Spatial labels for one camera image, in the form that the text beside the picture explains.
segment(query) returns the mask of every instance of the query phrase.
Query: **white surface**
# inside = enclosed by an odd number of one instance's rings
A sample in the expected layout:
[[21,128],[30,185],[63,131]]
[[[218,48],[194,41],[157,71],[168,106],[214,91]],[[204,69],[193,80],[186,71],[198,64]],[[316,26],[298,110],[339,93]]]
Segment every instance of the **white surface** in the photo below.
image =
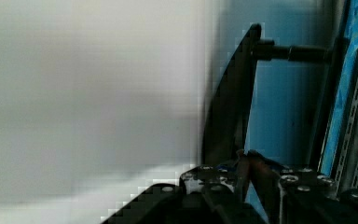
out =
[[[323,9],[321,1],[0,0],[0,223],[100,223],[142,189],[173,183],[200,159],[204,100],[250,23],[262,22],[278,44],[311,44]],[[266,75],[261,68],[250,122],[260,133],[248,140],[287,154],[297,133],[259,124],[291,124],[285,108],[303,113],[305,96],[294,104],[286,88],[298,82]],[[271,113],[266,100],[277,93]]]

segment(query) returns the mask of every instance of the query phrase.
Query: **metal rod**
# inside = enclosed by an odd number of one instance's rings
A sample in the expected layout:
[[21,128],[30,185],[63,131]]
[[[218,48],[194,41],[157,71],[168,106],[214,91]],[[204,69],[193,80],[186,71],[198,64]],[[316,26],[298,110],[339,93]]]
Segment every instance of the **metal rod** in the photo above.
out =
[[252,56],[257,60],[283,59],[291,62],[331,63],[332,51],[314,46],[274,46],[273,41],[262,40],[254,45]]

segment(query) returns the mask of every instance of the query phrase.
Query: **blue panel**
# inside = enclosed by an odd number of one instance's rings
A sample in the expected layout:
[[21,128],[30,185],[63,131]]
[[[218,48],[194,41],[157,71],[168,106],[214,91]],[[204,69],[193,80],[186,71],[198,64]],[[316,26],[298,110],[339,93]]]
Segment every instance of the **blue panel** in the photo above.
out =
[[353,74],[353,67],[356,60],[356,50],[358,50],[358,0],[351,1],[348,22],[345,28],[345,37],[350,40],[350,45],[342,67],[341,78],[338,84],[336,101],[333,109],[333,117],[331,119],[324,157],[322,160],[321,172],[325,175],[331,175],[331,169],[337,151],[339,130],[342,125],[344,109],[347,103],[351,77]]

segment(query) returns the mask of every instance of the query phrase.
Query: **white wall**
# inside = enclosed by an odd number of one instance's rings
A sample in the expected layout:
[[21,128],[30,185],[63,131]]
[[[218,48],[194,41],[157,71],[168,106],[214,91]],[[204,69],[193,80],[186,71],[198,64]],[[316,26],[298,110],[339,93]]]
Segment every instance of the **white wall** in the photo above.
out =
[[[100,223],[144,188],[175,183],[199,162],[204,102],[250,23],[278,44],[320,44],[327,9],[0,0],[0,223]],[[304,138],[318,81],[298,65],[259,67],[248,144],[283,160]]]

